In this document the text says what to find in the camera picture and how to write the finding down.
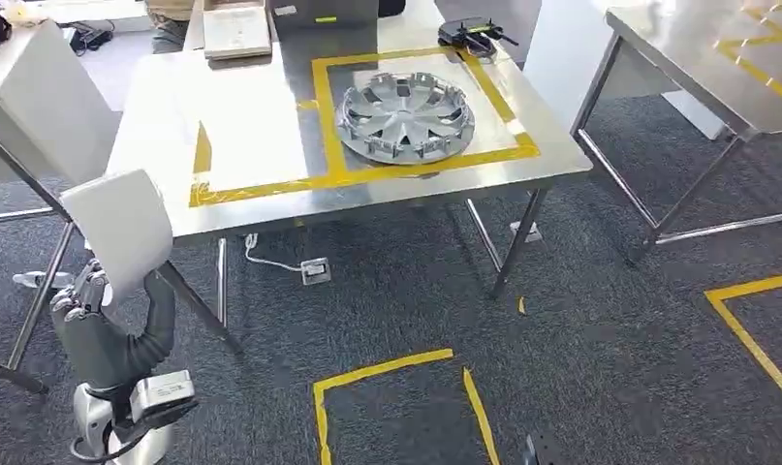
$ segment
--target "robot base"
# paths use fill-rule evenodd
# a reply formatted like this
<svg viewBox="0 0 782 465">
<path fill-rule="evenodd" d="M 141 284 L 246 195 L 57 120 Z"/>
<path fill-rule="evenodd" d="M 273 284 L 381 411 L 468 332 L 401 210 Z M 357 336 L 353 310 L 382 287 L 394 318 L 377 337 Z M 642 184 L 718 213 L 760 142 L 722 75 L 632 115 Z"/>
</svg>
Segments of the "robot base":
<svg viewBox="0 0 782 465">
<path fill-rule="evenodd" d="M 77 419 L 79 432 L 84 438 L 84 453 L 93 456 L 103 456 L 125 446 L 111 431 L 108 448 L 104 444 L 105 431 L 112 420 L 111 404 L 107 400 L 94 397 L 88 393 L 88 383 L 77 386 L 74 392 L 74 416 Z M 153 465 L 165 456 L 173 443 L 171 425 L 148 431 L 139 444 L 125 452 L 120 457 L 107 462 L 109 465 Z"/>
<path fill-rule="evenodd" d="M 152 429 L 145 434 L 139 444 L 124 455 L 114 458 L 112 465 L 152 465 L 162 460 L 173 442 L 173 430 L 170 425 Z M 125 446 L 113 432 L 109 436 L 109 450 L 120 450 Z"/>
</svg>

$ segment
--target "person's leg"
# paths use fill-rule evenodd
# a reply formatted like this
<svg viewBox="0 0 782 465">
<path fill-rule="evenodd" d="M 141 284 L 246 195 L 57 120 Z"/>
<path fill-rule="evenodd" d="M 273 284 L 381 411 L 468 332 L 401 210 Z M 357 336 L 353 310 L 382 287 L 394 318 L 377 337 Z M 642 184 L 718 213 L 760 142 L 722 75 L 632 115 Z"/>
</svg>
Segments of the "person's leg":
<svg viewBox="0 0 782 465">
<path fill-rule="evenodd" d="M 156 30 L 151 39 L 154 53 L 173 53 L 182 51 L 185 44 L 185 34 L 188 32 L 188 21 L 176 21 L 161 15 L 152 15 Z"/>
</svg>

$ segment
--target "white cable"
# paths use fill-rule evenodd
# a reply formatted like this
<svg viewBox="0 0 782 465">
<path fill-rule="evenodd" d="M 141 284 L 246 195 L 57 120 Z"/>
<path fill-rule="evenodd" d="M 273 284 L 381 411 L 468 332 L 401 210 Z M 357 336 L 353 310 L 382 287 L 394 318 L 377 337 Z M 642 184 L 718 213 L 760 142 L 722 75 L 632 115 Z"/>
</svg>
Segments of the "white cable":
<svg viewBox="0 0 782 465">
<path fill-rule="evenodd" d="M 270 264 L 273 266 L 279 266 L 280 268 L 287 269 L 288 271 L 295 271 L 297 273 L 302 273 L 302 268 L 296 266 L 290 266 L 280 262 L 272 262 L 270 260 L 257 259 L 255 257 L 251 257 L 250 253 L 257 246 L 257 241 L 259 240 L 259 236 L 260 235 L 257 232 L 245 236 L 245 258 L 248 259 L 248 262 L 252 262 L 254 264 Z"/>
</svg>

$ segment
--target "silver hubcap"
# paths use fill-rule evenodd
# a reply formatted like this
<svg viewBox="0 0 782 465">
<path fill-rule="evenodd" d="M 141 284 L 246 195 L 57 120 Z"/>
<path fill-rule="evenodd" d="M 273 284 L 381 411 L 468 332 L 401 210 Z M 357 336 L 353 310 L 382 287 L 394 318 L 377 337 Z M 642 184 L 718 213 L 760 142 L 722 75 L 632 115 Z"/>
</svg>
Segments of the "silver hubcap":
<svg viewBox="0 0 782 465">
<path fill-rule="evenodd" d="M 448 158 L 467 147 L 474 129 L 462 91 L 428 73 L 380 74 L 348 89 L 336 123 L 348 147 L 393 165 Z"/>
</svg>

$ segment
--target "table top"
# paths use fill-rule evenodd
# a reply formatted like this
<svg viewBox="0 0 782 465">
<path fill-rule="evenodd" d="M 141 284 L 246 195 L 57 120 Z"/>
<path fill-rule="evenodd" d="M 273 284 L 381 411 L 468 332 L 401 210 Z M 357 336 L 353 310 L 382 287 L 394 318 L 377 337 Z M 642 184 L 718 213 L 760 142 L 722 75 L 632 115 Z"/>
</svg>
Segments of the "table top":
<svg viewBox="0 0 782 465">
<path fill-rule="evenodd" d="M 608 24 L 737 134 L 782 133 L 782 0 L 637 0 Z"/>
<path fill-rule="evenodd" d="M 280 38 L 271 57 L 225 64 L 208 63 L 199 50 L 145 57 L 108 172 L 145 169 L 182 242 L 383 204 L 547 186 L 592 168 L 504 50 L 474 60 L 439 48 L 442 22 L 430 0 L 409 0 L 403 15 L 373 28 Z M 430 72 L 460 87 L 477 121 L 470 146 L 443 162 L 402 168 L 345 149 L 333 138 L 334 109 L 346 88 L 383 72 Z M 198 155 L 200 134 L 210 150 Z"/>
</svg>

